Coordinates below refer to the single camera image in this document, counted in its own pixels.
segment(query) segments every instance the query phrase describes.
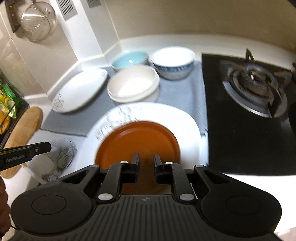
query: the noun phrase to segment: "white countertop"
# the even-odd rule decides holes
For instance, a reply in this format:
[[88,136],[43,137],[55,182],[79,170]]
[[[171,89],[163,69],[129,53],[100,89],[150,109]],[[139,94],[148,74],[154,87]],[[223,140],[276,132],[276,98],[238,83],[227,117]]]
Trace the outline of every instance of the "white countertop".
[[[157,35],[144,36],[121,41],[123,50],[146,50],[151,53],[164,46],[182,45],[194,50],[196,59],[201,60],[201,53],[216,53],[244,57],[246,47],[249,48],[254,58],[290,69],[292,62],[296,62],[296,55],[281,48],[267,45],[258,41],[235,37],[216,35]],[[30,106],[37,105],[44,111],[44,119],[51,110],[51,103],[46,95],[31,96],[26,98]],[[68,137],[72,139],[79,151],[85,137],[74,137],[37,131],[30,143],[46,142],[57,138]],[[285,232],[296,227],[296,176],[246,176],[229,175],[249,185],[269,192],[277,198],[282,207],[282,217],[275,232]],[[23,168],[11,179],[4,180],[9,195],[8,204],[24,191],[37,186],[34,180]],[[11,229],[2,240],[8,240],[13,235]]]

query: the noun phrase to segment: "human hand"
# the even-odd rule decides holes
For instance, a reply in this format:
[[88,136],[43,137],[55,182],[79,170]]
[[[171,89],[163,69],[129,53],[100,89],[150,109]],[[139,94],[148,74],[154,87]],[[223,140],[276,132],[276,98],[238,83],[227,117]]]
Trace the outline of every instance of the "human hand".
[[0,237],[4,236],[10,229],[10,208],[7,204],[8,195],[5,191],[5,184],[0,177]]

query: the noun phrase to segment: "orange plate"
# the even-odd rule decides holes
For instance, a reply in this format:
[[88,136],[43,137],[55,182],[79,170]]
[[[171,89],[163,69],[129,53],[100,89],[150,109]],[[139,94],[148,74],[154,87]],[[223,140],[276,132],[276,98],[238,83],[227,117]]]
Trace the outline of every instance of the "orange plate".
[[136,184],[124,184],[123,194],[148,195],[160,193],[166,184],[157,185],[154,180],[153,155],[162,162],[179,163],[180,149],[177,139],[164,126],[148,121],[132,122],[112,132],[100,146],[96,164],[109,168],[119,161],[131,161],[134,153],[140,153],[140,179]]

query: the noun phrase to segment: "metal strainer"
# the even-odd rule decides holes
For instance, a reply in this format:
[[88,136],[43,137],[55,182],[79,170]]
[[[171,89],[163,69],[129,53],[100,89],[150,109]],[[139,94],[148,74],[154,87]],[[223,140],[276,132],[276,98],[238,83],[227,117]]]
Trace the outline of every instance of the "metal strainer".
[[52,31],[56,14],[49,3],[31,1],[31,6],[22,14],[21,27],[30,41],[38,42],[45,39]]

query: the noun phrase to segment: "gray vent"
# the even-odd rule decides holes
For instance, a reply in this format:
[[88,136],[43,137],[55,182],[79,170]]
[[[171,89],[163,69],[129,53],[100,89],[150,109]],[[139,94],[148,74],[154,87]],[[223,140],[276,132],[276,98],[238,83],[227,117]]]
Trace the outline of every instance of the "gray vent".
[[89,8],[101,5],[100,0],[86,0],[86,1],[87,1],[87,4],[89,5]]
[[65,21],[77,14],[76,8],[72,0],[57,0],[57,3]]

